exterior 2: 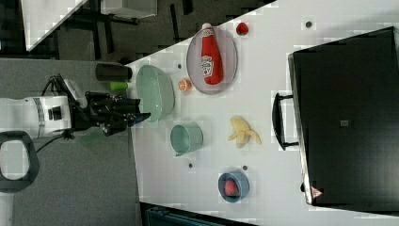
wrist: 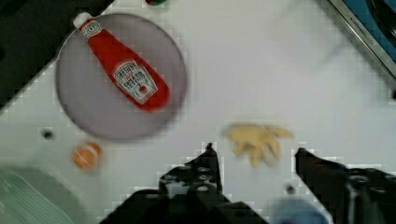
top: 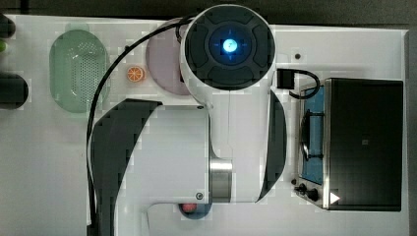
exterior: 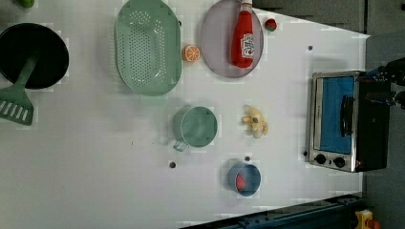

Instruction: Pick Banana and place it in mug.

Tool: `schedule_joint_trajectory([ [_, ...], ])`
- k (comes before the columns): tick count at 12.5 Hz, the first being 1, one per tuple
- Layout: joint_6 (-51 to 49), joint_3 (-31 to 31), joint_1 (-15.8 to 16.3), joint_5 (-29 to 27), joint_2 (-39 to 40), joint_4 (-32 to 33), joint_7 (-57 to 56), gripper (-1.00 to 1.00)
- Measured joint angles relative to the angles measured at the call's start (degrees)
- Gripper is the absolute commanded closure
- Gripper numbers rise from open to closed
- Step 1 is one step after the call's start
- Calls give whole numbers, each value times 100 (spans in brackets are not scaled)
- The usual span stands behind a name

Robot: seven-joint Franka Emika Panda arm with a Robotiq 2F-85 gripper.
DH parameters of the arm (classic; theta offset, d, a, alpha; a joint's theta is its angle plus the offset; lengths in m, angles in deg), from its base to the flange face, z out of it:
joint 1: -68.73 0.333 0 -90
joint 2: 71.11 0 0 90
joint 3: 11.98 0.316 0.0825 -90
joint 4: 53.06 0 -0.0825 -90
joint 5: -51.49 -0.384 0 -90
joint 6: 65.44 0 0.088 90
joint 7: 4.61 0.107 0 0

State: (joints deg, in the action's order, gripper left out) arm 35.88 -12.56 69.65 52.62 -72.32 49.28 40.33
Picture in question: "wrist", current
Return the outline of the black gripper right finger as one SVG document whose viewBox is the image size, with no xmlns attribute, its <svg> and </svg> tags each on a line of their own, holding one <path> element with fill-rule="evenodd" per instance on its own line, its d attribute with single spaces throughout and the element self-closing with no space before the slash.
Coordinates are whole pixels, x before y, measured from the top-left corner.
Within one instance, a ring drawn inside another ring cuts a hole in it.
<svg viewBox="0 0 396 224">
<path fill-rule="evenodd" d="M 334 224 L 396 224 L 394 175 L 375 168 L 347 168 L 302 147 L 295 154 L 295 169 Z"/>
</svg>

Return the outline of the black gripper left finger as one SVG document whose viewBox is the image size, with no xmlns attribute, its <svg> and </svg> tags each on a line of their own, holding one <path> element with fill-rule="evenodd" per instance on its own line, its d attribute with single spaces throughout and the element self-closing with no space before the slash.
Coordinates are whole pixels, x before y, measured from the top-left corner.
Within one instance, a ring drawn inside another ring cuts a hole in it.
<svg viewBox="0 0 396 224">
<path fill-rule="evenodd" d="M 162 175 L 159 179 L 159 190 L 172 199 L 176 195 L 186 194 L 192 186 L 205 184 L 222 191 L 218 154 L 212 143 L 208 143 L 205 151 L 195 159 Z"/>
</svg>

